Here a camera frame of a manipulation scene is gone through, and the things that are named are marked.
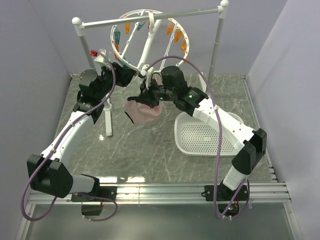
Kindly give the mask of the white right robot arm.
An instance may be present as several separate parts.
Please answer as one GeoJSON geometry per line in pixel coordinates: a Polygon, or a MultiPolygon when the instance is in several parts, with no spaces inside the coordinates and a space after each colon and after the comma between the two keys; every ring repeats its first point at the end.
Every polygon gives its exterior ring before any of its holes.
{"type": "Polygon", "coordinates": [[[125,114],[133,124],[144,125],[154,121],[162,112],[161,102],[172,102],[177,109],[207,124],[228,140],[237,154],[231,168],[219,186],[217,199],[227,201],[238,194],[238,188],[266,153],[267,133],[237,121],[214,103],[212,97],[197,87],[188,86],[183,72],[177,66],[168,66],[160,72],[161,82],[153,72],[136,72],[132,81],[139,83],[139,95],[128,97],[125,114]]]}

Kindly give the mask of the pink underwear navy trim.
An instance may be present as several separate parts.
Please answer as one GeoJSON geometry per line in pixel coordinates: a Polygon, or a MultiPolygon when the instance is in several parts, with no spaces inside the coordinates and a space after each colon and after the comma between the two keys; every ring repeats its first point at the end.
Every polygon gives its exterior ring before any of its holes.
{"type": "Polygon", "coordinates": [[[124,105],[124,113],[133,124],[144,125],[154,121],[161,115],[164,105],[163,102],[151,108],[150,106],[137,102],[136,98],[136,96],[128,97],[124,105]]]}

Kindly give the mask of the white round clip hanger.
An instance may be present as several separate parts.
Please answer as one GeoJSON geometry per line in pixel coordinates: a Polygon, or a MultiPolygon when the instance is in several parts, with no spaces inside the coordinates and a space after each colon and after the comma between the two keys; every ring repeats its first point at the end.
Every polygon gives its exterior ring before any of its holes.
{"type": "MultiPolygon", "coordinates": [[[[183,28],[183,26],[174,18],[172,17],[167,17],[165,20],[168,21],[168,24],[170,22],[170,19],[172,19],[172,22],[174,24],[174,29],[172,31],[171,34],[167,35],[169,36],[169,40],[168,40],[168,44],[166,46],[166,49],[164,51],[164,56],[168,56],[169,53],[170,53],[170,49],[171,49],[171,46],[172,44],[174,43],[174,37],[175,37],[175,34],[176,34],[176,29],[177,27],[179,27],[183,33],[183,35],[181,36],[180,40],[177,42],[183,42],[184,38],[187,38],[186,40],[186,44],[187,44],[187,49],[186,49],[186,52],[183,52],[183,58],[184,59],[187,59],[188,56],[189,56],[189,51],[190,51],[190,41],[189,41],[189,37],[187,35],[187,32],[185,31],[185,29],[183,28]]],[[[130,33],[129,34],[126,34],[128,35],[128,39],[125,41],[125,44],[124,44],[124,47],[123,47],[123,50],[120,50],[119,49],[119,55],[118,55],[118,60],[117,61],[121,61],[123,63],[125,63],[128,68],[130,69],[133,69],[133,70],[138,70],[140,67],[142,67],[143,65],[145,65],[147,63],[147,58],[148,58],[148,55],[150,53],[150,50],[151,50],[151,47],[152,47],[152,43],[155,39],[155,36],[156,36],[156,33],[157,31],[159,30],[161,24],[162,24],[162,21],[161,20],[154,20],[154,22],[150,22],[150,29],[147,28],[148,32],[147,32],[147,38],[146,38],[146,41],[145,41],[145,44],[144,44],[144,47],[143,47],[143,50],[142,50],[142,53],[141,53],[141,56],[140,56],[140,59],[138,61],[138,63],[131,63],[130,61],[128,61],[126,59],[126,53],[127,53],[127,50],[129,48],[129,46],[131,45],[131,42],[132,42],[132,38],[134,37],[134,35],[138,32],[140,32],[141,30],[137,31],[137,26],[139,23],[143,23],[145,22],[148,23],[149,21],[137,21],[136,23],[130,23],[130,33]]],[[[111,27],[111,31],[110,31],[110,42],[112,44],[112,50],[113,50],[113,53],[115,55],[115,47],[114,47],[114,32],[115,30],[118,30],[118,25],[115,24],[111,27]]]]}

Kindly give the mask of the white perforated plastic basket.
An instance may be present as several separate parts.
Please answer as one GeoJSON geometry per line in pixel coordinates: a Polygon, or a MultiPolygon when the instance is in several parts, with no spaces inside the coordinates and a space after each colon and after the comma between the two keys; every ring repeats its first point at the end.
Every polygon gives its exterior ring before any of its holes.
{"type": "MultiPolygon", "coordinates": [[[[252,136],[252,128],[244,125],[243,120],[232,112],[218,111],[221,123],[228,126],[235,126],[232,134],[244,137],[249,140],[252,136]]],[[[215,157],[219,144],[219,126],[212,128],[205,122],[188,115],[180,113],[174,122],[174,138],[177,148],[187,156],[194,157],[215,157]]]]}

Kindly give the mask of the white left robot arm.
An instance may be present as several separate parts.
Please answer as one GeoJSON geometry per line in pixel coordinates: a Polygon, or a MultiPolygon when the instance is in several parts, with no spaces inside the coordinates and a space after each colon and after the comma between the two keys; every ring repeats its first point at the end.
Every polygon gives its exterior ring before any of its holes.
{"type": "Polygon", "coordinates": [[[136,74],[135,70],[112,63],[103,66],[101,75],[87,69],[79,76],[79,91],[68,122],[59,135],[40,155],[32,154],[27,160],[27,170],[32,190],[57,198],[83,193],[89,201],[101,195],[100,181],[90,175],[72,175],[67,164],[77,145],[101,116],[103,99],[115,86],[126,87],[136,74]]]}

